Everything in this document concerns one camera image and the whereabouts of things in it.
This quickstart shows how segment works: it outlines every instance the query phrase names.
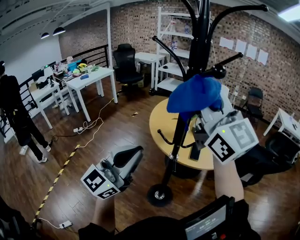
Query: ceiling light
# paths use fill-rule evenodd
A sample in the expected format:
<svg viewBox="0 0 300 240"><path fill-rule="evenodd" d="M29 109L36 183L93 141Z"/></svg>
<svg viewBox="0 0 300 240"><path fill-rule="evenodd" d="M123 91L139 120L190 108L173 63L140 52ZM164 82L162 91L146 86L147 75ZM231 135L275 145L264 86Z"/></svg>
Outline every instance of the ceiling light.
<svg viewBox="0 0 300 240"><path fill-rule="evenodd" d="M64 28L58 27L57 29L54 30L53 36L58 35L58 34L61 34L61 33L65 32L65 31L66 31L66 30L65 30Z"/></svg>
<svg viewBox="0 0 300 240"><path fill-rule="evenodd" d="M295 6L289 7L281 13L278 13L278 16L280 16L287 22L300 20L300 3Z"/></svg>
<svg viewBox="0 0 300 240"><path fill-rule="evenodd" d="M48 37L48 36L49 36L49 33L45 32L45 33L43 33L43 35L41 36L41 39L44 39L44 38L46 38L46 37Z"/></svg>

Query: yellow and black tape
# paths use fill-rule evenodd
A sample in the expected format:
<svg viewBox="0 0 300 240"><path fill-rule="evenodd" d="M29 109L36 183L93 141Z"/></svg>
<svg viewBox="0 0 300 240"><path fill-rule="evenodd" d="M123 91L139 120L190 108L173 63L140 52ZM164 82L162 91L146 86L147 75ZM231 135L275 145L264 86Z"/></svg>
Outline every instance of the yellow and black tape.
<svg viewBox="0 0 300 240"><path fill-rule="evenodd" d="M60 172L58 173L58 175L57 175L56 179L54 180L52 186L49 188L48 193L47 193L47 195L45 196L45 198L44 198L42 204L39 206L39 208L38 208L38 210L37 210L37 212L36 212L36 215L34 216L34 219L33 219L33 221L32 221L32 225L34 225L35 222L37 221L38 215L39 215L41 209L43 208L45 202L47 201L47 199L48 199L48 197L49 197L51 191L53 190L55 184L57 183L58 179L59 179L60 176L62 175L64 169L66 168L66 166L68 165L68 163L70 162L71 158L74 156L74 154L76 153L76 151L77 151L77 149L78 149L79 147L80 147L80 145L77 145L77 146L76 146L76 148L75 148L74 151L71 153L71 155L69 156L69 158L67 159L67 161L66 161L65 164L63 165L62 169L61 169Z"/></svg>

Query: white sneaker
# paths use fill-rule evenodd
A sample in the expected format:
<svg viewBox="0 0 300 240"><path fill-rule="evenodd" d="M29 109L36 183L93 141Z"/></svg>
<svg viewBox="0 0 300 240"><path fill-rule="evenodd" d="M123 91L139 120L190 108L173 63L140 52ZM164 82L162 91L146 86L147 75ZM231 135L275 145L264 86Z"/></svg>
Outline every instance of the white sneaker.
<svg viewBox="0 0 300 240"><path fill-rule="evenodd" d="M45 162L47 162L47 160L48 160L48 159L47 159L46 157L43 156L42 160L37 161L37 162L38 162L38 163L45 163Z"/></svg>
<svg viewBox="0 0 300 240"><path fill-rule="evenodd" d="M51 148L50 148L49 145L46 147L46 150L47 150L47 152L50 152L50 151L51 151Z"/></svg>

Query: display screen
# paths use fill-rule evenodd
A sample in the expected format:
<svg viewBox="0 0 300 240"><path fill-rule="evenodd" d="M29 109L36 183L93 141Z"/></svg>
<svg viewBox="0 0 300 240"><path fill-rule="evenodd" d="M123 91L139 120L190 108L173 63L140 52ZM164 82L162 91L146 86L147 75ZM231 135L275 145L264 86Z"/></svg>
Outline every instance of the display screen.
<svg viewBox="0 0 300 240"><path fill-rule="evenodd" d="M194 240L208 233L226 220L226 205L200 222L186 228L187 240Z"/></svg>

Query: black coat rack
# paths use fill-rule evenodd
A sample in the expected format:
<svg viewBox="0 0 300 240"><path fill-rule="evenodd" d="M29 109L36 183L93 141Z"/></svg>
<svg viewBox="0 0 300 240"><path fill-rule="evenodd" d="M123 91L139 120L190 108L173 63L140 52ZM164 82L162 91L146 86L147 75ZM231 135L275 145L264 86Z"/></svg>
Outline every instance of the black coat rack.
<svg viewBox="0 0 300 240"><path fill-rule="evenodd" d="M176 60L177 64L181 69L184 82L188 81L196 74L200 74L202 77L212 76L217 79L224 78L226 76L226 70L224 68L224 65L243 57L243 54L238 53L235 56L232 56L216 64L212 68L206 70L210 56L210 45L212 35L217 24L220 22L221 19L223 19L226 15L230 13L246 10L261 10L267 12L268 7L266 5L232 7L220 13L210 26L210 0L195 0L199 15L198 18L196 17L196 14L189 1L182 0L182 2L187 7L191 15L193 27L192 36L194 37L191 43L187 72L184 70L184 67L178 56L176 56L176 54L169 47L167 47L160 39L158 39L157 36L154 36L152 39L156 41L160 46L162 46ZM192 146L192 144L188 146L183 146L184 139L187 134L186 126L189 126L190 121L191 119L184 121L179 114L173 137L173 142L169 142L164 137L161 130L158 130L158 133L162 136L165 142L167 144L174 145L174 147L167 160L162 183L152 186L147 193L148 201L154 206L163 207L169 204L173 199L173 194L171 189L168 187L168 182L173 171L175 171L180 147L188 148Z"/></svg>

